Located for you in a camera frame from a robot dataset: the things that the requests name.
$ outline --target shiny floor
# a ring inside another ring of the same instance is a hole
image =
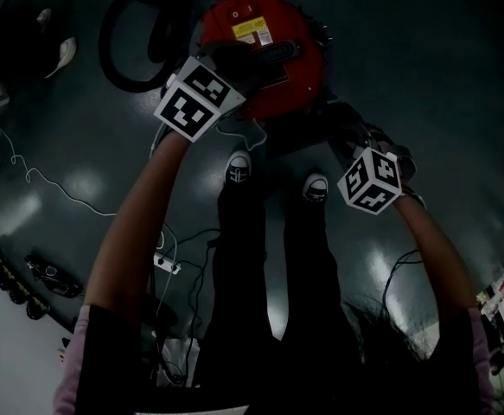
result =
[[[29,167],[107,213],[116,211],[146,163],[158,126],[152,115],[158,91],[124,93],[102,74],[98,34],[111,1],[33,0],[36,13],[53,10],[51,29],[57,35],[77,37],[79,52],[50,80],[17,82],[10,88],[10,105],[0,113],[0,125]],[[504,259],[504,0],[291,1],[329,26],[332,91],[411,149],[418,164],[412,186],[468,262],[477,288],[485,287],[499,275]],[[196,11],[207,7],[203,1],[195,5]],[[114,36],[119,66],[135,77],[149,78],[157,69],[145,53],[155,15],[134,3]],[[236,137],[210,133],[192,146],[169,205],[168,223],[179,239],[218,226],[223,170],[238,144]],[[269,164],[263,153],[259,148],[254,157],[265,179],[265,276],[274,334],[283,334],[288,311],[284,190],[314,167],[331,183],[327,232],[342,297],[366,304],[380,300],[394,261],[414,248],[396,212],[373,217],[347,207],[335,188],[342,170],[327,145]],[[23,257],[35,250],[85,283],[110,222],[68,201],[35,173],[27,184],[22,164],[10,163],[10,148],[0,141],[0,247],[68,322],[82,298],[58,297],[30,280]],[[207,239],[181,246],[179,258],[201,264]],[[314,265],[307,268],[316,275]],[[181,334],[191,317],[187,295],[196,274],[185,266],[166,295],[180,318]],[[157,273],[158,294],[166,279],[164,271]],[[208,268],[201,295],[204,322],[213,299]],[[421,265],[399,271],[388,305],[409,332],[435,321]]]

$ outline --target shoelace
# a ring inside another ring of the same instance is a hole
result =
[[[234,170],[231,170],[229,174],[231,175],[231,180],[233,182],[240,183],[244,181],[242,180],[242,172],[240,171],[240,168],[234,168]]]
[[[305,196],[309,201],[322,201],[325,194],[306,194]]]

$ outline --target yellow label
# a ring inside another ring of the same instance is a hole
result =
[[[241,37],[252,34],[260,29],[267,29],[267,23],[263,17],[254,18],[248,22],[243,22],[233,26],[233,33],[238,40]]]

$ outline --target person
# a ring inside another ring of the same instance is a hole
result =
[[[243,151],[230,156],[219,197],[214,312],[189,383],[193,388],[163,388],[156,405],[143,410],[146,397],[137,377],[144,293],[188,147],[174,132],[165,137],[105,236],[54,413],[191,412],[203,394],[230,400],[216,407],[232,407],[228,413],[492,412],[488,346],[469,274],[411,195],[394,205],[417,243],[437,300],[441,337],[430,359],[387,312],[341,306],[337,264],[325,233],[329,185],[320,173],[311,174],[289,202],[289,321],[281,342],[272,337],[263,273],[265,211],[252,159]],[[173,394],[179,406],[170,404]]]
[[[36,19],[0,10],[0,78],[9,76],[47,79],[68,65],[77,52],[74,37],[56,41],[47,32],[52,16],[43,10]]]

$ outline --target white shoe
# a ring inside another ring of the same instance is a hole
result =
[[[52,18],[52,10],[50,8],[44,9],[36,18],[38,24],[41,25],[41,32],[43,33],[48,25],[50,24],[50,19]]]
[[[77,41],[75,40],[75,37],[71,37],[65,40],[60,45],[60,62],[58,63],[58,66],[54,69],[54,71],[50,75],[47,75],[44,78],[47,79],[48,77],[51,77],[52,75],[57,73],[60,69],[67,66],[76,53],[77,53]]]
[[[305,201],[311,203],[324,203],[329,193],[329,181],[327,177],[318,172],[311,174],[303,184],[302,196]]]
[[[226,163],[225,184],[247,182],[252,175],[252,158],[245,150],[234,152]]]

